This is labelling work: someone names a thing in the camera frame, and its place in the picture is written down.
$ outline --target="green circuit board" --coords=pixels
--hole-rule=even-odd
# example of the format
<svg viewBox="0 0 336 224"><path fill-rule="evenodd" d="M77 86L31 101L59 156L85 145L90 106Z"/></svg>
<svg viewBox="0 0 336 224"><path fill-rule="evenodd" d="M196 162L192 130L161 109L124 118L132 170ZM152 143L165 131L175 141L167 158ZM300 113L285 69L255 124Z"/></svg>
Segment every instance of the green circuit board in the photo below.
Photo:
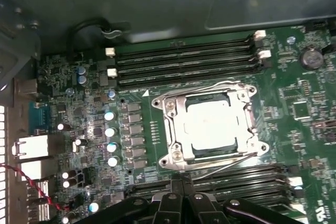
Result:
<svg viewBox="0 0 336 224"><path fill-rule="evenodd" d="M128 45L115 47L115 52L116 55L131 54L171 48L172 45L235 40L254 32ZM303 26L267 29L266 34L264 47L270 49L271 57L268 67L260 72L214 79L209 74L203 80L159 86L118 88L105 74L111 59L107 59L104 50L82 52L71 63L65 55L45 57L40 63L40 69L45 73L39 77L39 90L42 93L49 90L49 93L46 92L49 99L41 103L43 106L40 104L30 110L30 131L33 134L36 129L41 129L39 116L46 107L49 110L45 113L51 120L43 123L48 126L41 130L52 132L59 123L71 124L73 130L64 133L67 153L58 157L60 174L68 169L90 167L93 178L92 185L86 188L64 189L58 174L58 199L67 202L73 195L84 194L85 203L78 210L83 218L90 214L88 205L94 200L101 201L102 209L122 200L127 185L169 179L174 171L158 164L159 158L167 153L167 143L162 111L153 108L152 100L171 90L239 80L257 88L252 104L259 140L270 146L269 152L257 163L297 165L304 196L293 199L293 202L304 206L310 224L332 223L332 219L336 218L336 130L328 127L317 129L314 124L336 119L336 55L324 55L323 66L314 71L306 70L299 62L300 54L307 46L323 48L328 45L330 34L323 29L308 32ZM291 36L295 37L294 43L288 43ZM78 83L76 69L79 66L86 69L85 84ZM69 88L73 89L70 96L67 95ZM108 97L111 90L116 91L112 99ZM125 111L129 104L137 104L138 108ZM106 121L104 115L107 112L113 112L116 119ZM145 153L139 160L146 160L146 164L141 168L128 165L123 148L122 119L129 114L140 115L140 120L131 125L141 127L138 134L144 139L141 148L145 149ZM117 134L106 137L104 131L107 128L116 129ZM71 143L77 137L87 139L88 145L73 153ZM109 153L106 148L111 142L118 144L114 153ZM119 159L116 167L108 165L108 159L113 156ZM197 170L192 174L204 172ZM287 214L295 217L298 213L292 210Z"/></svg>

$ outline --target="integrated circuit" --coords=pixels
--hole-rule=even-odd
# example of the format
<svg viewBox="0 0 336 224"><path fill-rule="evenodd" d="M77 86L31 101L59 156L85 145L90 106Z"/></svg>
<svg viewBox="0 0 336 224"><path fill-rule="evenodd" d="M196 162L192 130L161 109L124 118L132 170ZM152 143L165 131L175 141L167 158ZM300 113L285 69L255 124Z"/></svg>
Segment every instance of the integrated circuit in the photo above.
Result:
<svg viewBox="0 0 336 224"><path fill-rule="evenodd" d="M293 113L295 120L309 119L309 107L307 101L293 103Z"/></svg>
<svg viewBox="0 0 336 224"><path fill-rule="evenodd" d="M58 113L66 113L67 112L67 106L64 103L60 103L56 105L57 112Z"/></svg>
<svg viewBox="0 0 336 224"><path fill-rule="evenodd" d="M82 116L83 115L83 108L75 108L74 109L74 116Z"/></svg>
<svg viewBox="0 0 336 224"><path fill-rule="evenodd" d="M103 130L100 127L96 127L93 129L94 136L103 136Z"/></svg>

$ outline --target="screw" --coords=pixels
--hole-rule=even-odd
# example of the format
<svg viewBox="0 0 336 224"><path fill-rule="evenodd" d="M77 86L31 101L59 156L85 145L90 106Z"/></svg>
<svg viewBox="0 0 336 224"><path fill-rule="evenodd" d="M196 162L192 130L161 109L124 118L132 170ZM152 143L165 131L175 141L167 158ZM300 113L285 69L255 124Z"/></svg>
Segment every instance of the screw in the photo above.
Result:
<svg viewBox="0 0 336 224"><path fill-rule="evenodd" d="M167 109L173 109L175 107L175 103L173 101L168 101L166 103L166 108Z"/></svg>
<svg viewBox="0 0 336 224"><path fill-rule="evenodd" d="M287 43L290 45L293 45L296 41L296 38L294 36L290 36L287 38Z"/></svg>
<svg viewBox="0 0 336 224"><path fill-rule="evenodd" d="M195 199L203 199L203 195L202 194L195 194Z"/></svg>
<svg viewBox="0 0 336 224"><path fill-rule="evenodd" d="M136 205L136 206L139 206L139 205L142 205L143 204L143 201L140 200L140 199L136 199L134 202L133 202L133 205Z"/></svg>
<svg viewBox="0 0 336 224"><path fill-rule="evenodd" d="M182 158L182 153L179 151L173 152L173 159L180 160Z"/></svg>
<svg viewBox="0 0 336 224"><path fill-rule="evenodd" d="M37 20L33 20L29 25L32 29L37 29L37 27L39 26L39 23Z"/></svg>
<svg viewBox="0 0 336 224"><path fill-rule="evenodd" d="M169 194L168 199L177 199L175 194Z"/></svg>
<svg viewBox="0 0 336 224"><path fill-rule="evenodd" d="M239 201L236 200L236 199L230 200L230 204L233 205L233 206L239 206L240 205Z"/></svg>

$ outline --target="ram slot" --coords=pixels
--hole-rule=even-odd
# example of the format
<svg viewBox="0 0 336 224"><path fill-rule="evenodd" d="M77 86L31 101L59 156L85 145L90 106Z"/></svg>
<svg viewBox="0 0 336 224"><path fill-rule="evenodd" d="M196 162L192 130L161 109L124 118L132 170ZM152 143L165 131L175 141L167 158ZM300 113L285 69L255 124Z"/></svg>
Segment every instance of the ram slot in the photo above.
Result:
<svg viewBox="0 0 336 224"><path fill-rule="evenodd" d="M238 39L238 40L229 40L229 41L220 41L220 42L212 42L206 44L194 44L194 45L186 45L180 47L172 47L172 48L160 48L153 50L146 50L140 52L131 52L126 54L117 54L120 59L138 59L139 57L153 57L153 56L162 56L169 54L176 54L177 52L185 52L191 50L206 50L211 48L220 48L220 47L239 47L249 45L251 43L250 38L246 39Z"/></svg>
<svg viewBox="0 0 336 224"><path fill-rule="evenodd" d="M134 66L160 66L162 63L174 64L180 61L188 62L192 60L200 59L217 59L229 56L239 56L239 55L251 55L252 52L249 48L226 48L223 50L207 50L207 51L194 51L185 52L182 54L170 54L170 55L160 55L155 57L144 57L132 60L117 60L117 65L119 68L130 68Z"/></svg>
<svg viewBox="0 0 336 224"><path fill-rule="evenodd" d="M151 66L147 67L136 67L131 69L123 69L119 70L118 74L120 78L144 78L150 76L162 76L167 74L175 74L180 73L183 71L193 71L193 68L206 68L209 64L218 64L223 66L234 66L239 64L244 64L246 62L252 62L253 56L239 56L239 57L232 57L228 59L204 59L204 60L194 60L191 62L182 62L182 63L175 63L175 64L166 64L161 65L157 68L153 68Z"/></svg>
<svg viewBox="0 0 336 224"><path fill-rule="evenodd" d="M217 79L223 78L227 76L237 76L237 75L246 75L253 74L260 71L260 65L247 65L247 66L239 66L237 68L216 68L216 69L208 69L204 72L187 72L183 74L177 74L172 77L150 77L144 79L129 79L129 80L120 80L118 82L120 89L132 89L132 88L141 88L141 87L152 87L152 86L161 86L166 84L176 84L176 83L187 83L192 81L200 81L204 79Z"/></svg>

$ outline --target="white label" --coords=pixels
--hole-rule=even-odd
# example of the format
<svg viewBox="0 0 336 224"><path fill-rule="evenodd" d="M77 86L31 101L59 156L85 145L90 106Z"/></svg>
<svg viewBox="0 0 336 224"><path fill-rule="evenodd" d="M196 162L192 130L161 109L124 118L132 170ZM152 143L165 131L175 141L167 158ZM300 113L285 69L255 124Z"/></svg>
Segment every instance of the white label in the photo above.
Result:
<svg viewBox="0 0 336 224"><path fill-rule="evenodd" d="M326 218L326 213L324 207L319 207L318 209L315 210L316 212L316 219L318 222L323 222L324 219Z"/></svg>

